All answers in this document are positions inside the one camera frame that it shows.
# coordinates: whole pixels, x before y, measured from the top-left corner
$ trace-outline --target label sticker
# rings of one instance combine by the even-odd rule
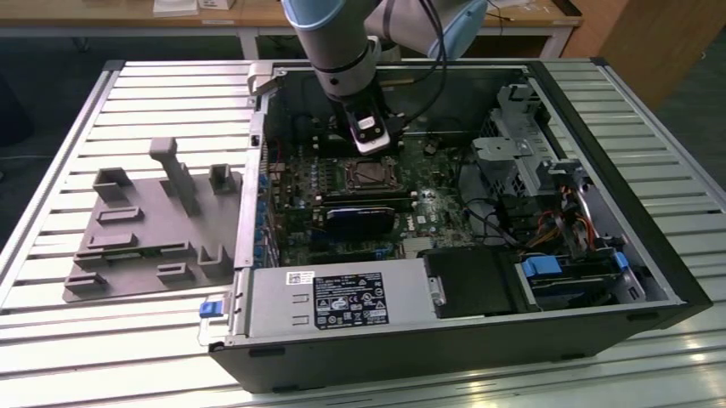
[[[284,283],[287,285],[310,285],[314,283],[315,272],[306,270],[300,272],[288,272]]]
[[[202,24],[210,24],[215,26],[231,26],[235,24],[234,20],[203,20]]]
[[[379,272],[314,278],[315,327],[321,330],[389,324]]]

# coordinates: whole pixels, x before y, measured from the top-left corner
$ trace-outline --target wooden table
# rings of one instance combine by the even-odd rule
[[[0,0],[0,37],[235,36],[246,59],[260,58],[256,37],[294,35],[275,0],[238,0],[230,11],[200,10],[186,17],[155,18],[152,0]],[[502,21],[487,16],[481,36],[546,37],[541,56],[562,53],[582,19],[551,0],[502,9]]]

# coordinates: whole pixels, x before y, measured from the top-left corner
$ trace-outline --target white table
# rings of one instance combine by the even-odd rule
[[[244,172],[254,111],[248,66],[128,62],[102,74],[0,255],[2,406],[645,408],[722,401],[722,191],[613,72],[586,59],[550,61],[547,68],[716,301],[677,326],[639,334],[591,359],[251,395],[196,338],[200,302],[226,286],[64,303],[63,279],[95,204],[91,184],[100,167],[124,166],[132,178],[159,177],[159,163],[146,157],[148,143],[175,136],[179,160],[194,173],[220,162]],[[557,129],[555,136],[574,155]]]

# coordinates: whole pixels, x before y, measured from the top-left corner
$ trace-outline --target circuit board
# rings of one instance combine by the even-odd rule
[[[275,187],[278,244],[283,266],[405,258],[403,242],[429,237],[431,247],[473,243],[473,231],[451,185],[455,151],[426,151],[425,138],[409,138],[398,156],[321,158],[299,150]],[[317,226],[321,196],[382,191],[410,196],[393,229],[365,240],[334,239]]]

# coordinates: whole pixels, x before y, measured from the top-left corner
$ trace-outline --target warning label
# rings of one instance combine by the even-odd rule
[[[321,330],[389,323],[381,273],[314,278],[314,300]]]

